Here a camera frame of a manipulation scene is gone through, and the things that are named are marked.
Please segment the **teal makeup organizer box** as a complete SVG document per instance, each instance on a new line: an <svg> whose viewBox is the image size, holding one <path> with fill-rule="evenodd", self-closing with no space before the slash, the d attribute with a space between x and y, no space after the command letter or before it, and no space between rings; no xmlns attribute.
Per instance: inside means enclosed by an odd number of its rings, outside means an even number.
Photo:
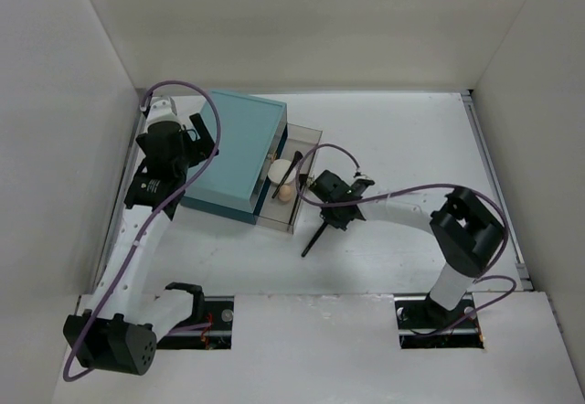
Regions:
<svg viewBox="0 0 585 404"><path fill-rule="evenodd" d="M270 187L271 159L288 138L287 105L227 90L210 96L221 125L218 154L180 204L254 225Z"/></svg>

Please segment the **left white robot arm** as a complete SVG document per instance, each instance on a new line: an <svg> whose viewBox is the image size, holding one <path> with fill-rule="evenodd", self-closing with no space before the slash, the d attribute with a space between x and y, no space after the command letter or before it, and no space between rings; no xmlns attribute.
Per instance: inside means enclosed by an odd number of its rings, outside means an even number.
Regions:
<svg viewBox="0 0 585 404"><path fill-rule="evenodd" d="M154 361L157 344L180 329L201 329L201 286L171 282L150 303L144 284L158 244L174 219L186 188L218 154L222 129L210 131L199 113L185 126L174 112L149 115L135 141L143 154L123 201L122 224L111 257L84 310L67 317L63 335L69 355L65 381L103 370L141 376Z"/></svg>

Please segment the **peach makeup sponge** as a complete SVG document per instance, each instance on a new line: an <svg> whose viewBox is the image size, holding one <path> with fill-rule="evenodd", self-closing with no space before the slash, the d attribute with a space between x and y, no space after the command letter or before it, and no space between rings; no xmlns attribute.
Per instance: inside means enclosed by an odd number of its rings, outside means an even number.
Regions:
<svg viewBox="0 0 585 404"><path fill-rule="evenodd" d="M277 193L277 198L283 202L287 203L293 198L293 189L290 185L282 185Z"/></svg>

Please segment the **black fan brush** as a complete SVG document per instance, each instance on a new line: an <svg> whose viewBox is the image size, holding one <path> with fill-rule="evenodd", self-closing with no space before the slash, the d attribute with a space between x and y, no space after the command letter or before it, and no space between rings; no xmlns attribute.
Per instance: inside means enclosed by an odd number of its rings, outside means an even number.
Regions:
<svg viewBox="0 0 585 404"><path fill-rule="evenodd" d="M298 208L299 202L301 200L300 195L303 192L303 188L306 184L307 178L308 178L307 174L300 174L299 190L296 192L295 200L294 200L293 205L292 205L292 212L290 214L289 221L288 221L289 228L293 225L293 221L294 221L294 218L295 218L295 215L297 212L297 208Z"/></svg>

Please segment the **white round powder puff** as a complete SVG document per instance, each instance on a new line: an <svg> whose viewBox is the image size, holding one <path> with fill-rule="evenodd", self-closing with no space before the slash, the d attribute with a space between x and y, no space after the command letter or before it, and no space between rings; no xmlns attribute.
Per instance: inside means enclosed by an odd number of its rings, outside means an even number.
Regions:
<svg viewBox="0 0 585 404"><path fill-rule="evenodd" d="M292 162L290 160L277 159L271 164L267 177L275 185L280 184L283 178L285 178L287 182L287 177L289 175L288 170L291 165Z"/></svg>

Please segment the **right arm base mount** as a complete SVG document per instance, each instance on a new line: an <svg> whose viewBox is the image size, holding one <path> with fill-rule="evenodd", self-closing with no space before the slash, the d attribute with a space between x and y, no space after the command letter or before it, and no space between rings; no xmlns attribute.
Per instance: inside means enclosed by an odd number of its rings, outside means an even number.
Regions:
<svg viewBox="0 0 585 404"><path fill-rule="evenodd" d="M467 316L475 307L471 295L452 311L422 296L397 297L394 305L402 349L484 348L476 315Z"/></svg>

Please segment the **clear acrylic drawer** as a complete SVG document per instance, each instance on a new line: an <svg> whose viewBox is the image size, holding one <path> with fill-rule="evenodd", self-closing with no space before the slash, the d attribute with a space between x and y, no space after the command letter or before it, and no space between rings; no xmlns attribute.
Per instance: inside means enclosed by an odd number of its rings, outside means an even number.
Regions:
<svg viewBox="0 0 585 404"><path fill-rule="evenodd" d="M310 149L321 142L322 135L322 130L289 123L287 125L285 141L279 145L278 150L272 157L270 157L268 167L270 167L277 159L287 159L292 161L296 151L300 151L303 155L307 155ZM274 229L291 235L294 233L300 210L303 206L303 201L300 200L293 224L289 228L288 221L297 192L295 178L297 174L307 174L309 177L313 172L314 159L315 154L310 154L303 162L302 167L297 165L296 174L293 176L293 181L289 184L292 187L293 196L287 203L281 202L277 197L274 199L271 198L277 185L273 184L270 179L266 177L265 186L262 189L264 200L261 209L257 210L255 216L257 226Z"/></svg>

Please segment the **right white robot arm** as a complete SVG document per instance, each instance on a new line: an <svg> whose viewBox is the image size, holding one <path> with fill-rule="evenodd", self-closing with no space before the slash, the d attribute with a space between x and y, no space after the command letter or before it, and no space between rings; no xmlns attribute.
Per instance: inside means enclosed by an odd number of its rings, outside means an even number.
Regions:
<svg viewBox="0 0 585 404"><path fill-rule="evenodd" d="M426 320L438 327L457 315L460 302L504 246L507 229L487 201L465 186L438 185L376 195L375 182L358 175L352 184L325 170L308 189L320 202L326 226L345 230L354 220L389 222L421 230L436 240L445 260L424 301Z"/></svg>

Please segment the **thin black makeup brush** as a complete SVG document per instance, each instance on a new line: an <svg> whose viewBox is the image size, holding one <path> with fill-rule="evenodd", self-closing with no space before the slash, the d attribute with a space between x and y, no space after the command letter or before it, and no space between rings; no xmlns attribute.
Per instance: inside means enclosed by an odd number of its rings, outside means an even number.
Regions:
<svg viewBox="0 0 585 404"><path fill-rule="evenodd" d="M294 153L294 156L293 156L292 161L291 161L292 165L289 167L289 170L288 170L289 175L287 177L287 182L286 182L285 178L282 179L280 184L278 184L276 186L273 194L271 195L272 199L277 197L277 193L282 185L289 185L293 181L293 176L296 174L297 165L302 160L302 158L303 158L303 154L300 151L296 151Z"/></svg>

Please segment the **black kabuki brush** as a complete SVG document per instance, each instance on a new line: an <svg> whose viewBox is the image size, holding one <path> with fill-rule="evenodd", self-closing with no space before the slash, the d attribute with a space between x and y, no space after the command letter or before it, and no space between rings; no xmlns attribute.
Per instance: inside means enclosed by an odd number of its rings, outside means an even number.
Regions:
<svg viewBox="0 0 585 404"><path fill-rule="evenodd" d="M310 238L306 247L303 249L303 251L301 253L302 258L305 258L307 256L307 254L310 252L310 250L312 249L314 244L317 242L317 240L319 240L320 237L323 235L323 233L327 227L328 227L328 223L326 221L324 221L321 224L321 226L318 228L318 230L314 233L314 235Z"/></svg>

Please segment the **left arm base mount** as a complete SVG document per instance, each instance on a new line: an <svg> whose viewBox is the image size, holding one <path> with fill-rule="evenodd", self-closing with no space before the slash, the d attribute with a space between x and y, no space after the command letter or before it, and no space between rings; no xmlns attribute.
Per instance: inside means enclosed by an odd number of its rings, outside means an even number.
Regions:
<svg viewBox="0 0 585 404"><path fill-rule="evenodd" d="M195 284L171 282L165 292L185 292L191 297L191 313L157 343L158 350L230 350L235 298L208 297Z"/></svg>

